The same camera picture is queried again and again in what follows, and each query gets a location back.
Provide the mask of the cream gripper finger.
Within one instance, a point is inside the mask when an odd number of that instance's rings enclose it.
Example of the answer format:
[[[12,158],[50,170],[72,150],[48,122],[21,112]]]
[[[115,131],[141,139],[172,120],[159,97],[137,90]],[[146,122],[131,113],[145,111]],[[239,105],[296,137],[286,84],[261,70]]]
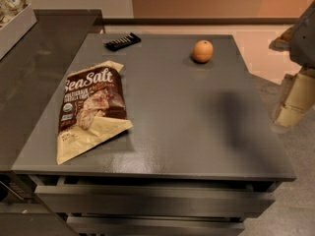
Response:
[[[299,73],[286,74],[281,84],[279,102],[273,122],[283,127],[295,126],[315,104],[315,70],[303,68]]]

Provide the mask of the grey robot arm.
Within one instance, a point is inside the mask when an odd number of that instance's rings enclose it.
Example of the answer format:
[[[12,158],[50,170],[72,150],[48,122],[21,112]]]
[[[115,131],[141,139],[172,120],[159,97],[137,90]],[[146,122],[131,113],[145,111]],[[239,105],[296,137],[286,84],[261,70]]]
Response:
[[[289,59],[301,67],[295,75],[284,76],[272,117],[276,125],[293,127],[315,105],[315,1],[269,48],[287,51]]]

